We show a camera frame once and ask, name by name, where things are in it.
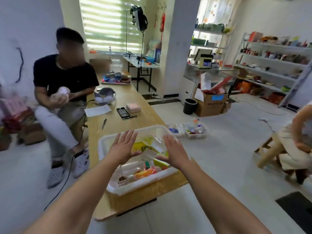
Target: trash can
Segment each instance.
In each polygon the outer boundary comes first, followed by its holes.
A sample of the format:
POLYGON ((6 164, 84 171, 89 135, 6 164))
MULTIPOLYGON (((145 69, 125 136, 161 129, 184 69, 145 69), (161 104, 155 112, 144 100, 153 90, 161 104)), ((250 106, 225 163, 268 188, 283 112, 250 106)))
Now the trash can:
POLYGON ((187 115, 191 115, 193 112, 195 112, 196 107, 197 102, 194 99, 187 98, 184 102, 183 112, 187 115))

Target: green blind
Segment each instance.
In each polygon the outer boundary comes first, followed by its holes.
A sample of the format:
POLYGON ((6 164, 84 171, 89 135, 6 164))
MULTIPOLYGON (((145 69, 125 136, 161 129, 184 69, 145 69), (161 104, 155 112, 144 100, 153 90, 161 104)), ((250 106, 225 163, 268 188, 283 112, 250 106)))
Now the green blind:
POLYGON ((132 5, 142 6, 142 0, 79 1, 88 48, 126 52, 127 41, 127 51, 141 52, 142 33, 132 24, 129 10, 132 5))

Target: pink tissue pack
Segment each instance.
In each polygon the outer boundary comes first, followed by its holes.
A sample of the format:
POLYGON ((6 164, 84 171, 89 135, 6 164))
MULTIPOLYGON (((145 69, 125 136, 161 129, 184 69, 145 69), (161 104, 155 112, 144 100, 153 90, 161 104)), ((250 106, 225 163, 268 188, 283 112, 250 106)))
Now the pink tissue pack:
POLYGON ((129 113, 136 113, 141 111, 141 107, 137 103, 126 104, 126 109, 129 113))

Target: person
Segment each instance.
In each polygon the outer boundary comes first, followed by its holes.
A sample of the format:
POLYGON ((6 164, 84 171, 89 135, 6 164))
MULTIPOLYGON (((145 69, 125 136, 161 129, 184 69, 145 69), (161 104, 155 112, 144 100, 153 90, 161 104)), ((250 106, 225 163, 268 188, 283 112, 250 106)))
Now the person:
POLYGON ((69 28, 59 28, 56 37, 59 54, 38 59, 33 69, 35 97, 40 104, 35 116, 46 131, 51 149, 48 188, 57 186, 64 179, 63 155, 67 150, 74 154, 74 177, 88 169, 88 154, 83 152, 83 144, 69 127, 82 119, 86 96, 99 85, 95 70, 85 61, 81 35, 69 28), (63 86, 70 90, 70 101, 51 100, 50 96, 63 86))
MULTIPOLYGON (((115 169, 141 153, 131 152, 137 134, 126 131, 121 136, 119 133, 104 159, 66 190, 24 234, 86 233, 115 169)), ((183 173, 216 233, 271 233, 242 203, 189 160, 181 142, 170 135, 163 139, 169 157, 157 158, 183 173)))
POLYGON ((296 174, 303 184, 312 167, 312 101, 298 111, 291 123, 278 132, 286 153, 277 156, 277 162, 289 178, 296 174))

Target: man in black t-shirt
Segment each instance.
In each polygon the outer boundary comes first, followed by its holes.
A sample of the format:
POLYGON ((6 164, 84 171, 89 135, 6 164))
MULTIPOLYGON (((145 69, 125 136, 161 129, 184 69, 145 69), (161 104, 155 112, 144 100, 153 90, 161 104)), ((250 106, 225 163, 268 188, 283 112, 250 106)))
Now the man in black t-shirt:
POLYGON ((74 154, 75 177, 88 169, 89 156, 69 127, 84 116, 86 96, 99 85, 95 70, 85 62, 81 35, 68 28, 59 28, 56 35, 59 54, 43 57, 34 63, 35 97, 40 104, 35 115, 47 132, 52 156, 48 188, 57 186, 64 178, 63 155, 66 150, 74 154), (52 101, 50 96, 62 86, 70 89, 70 101, 52 101))

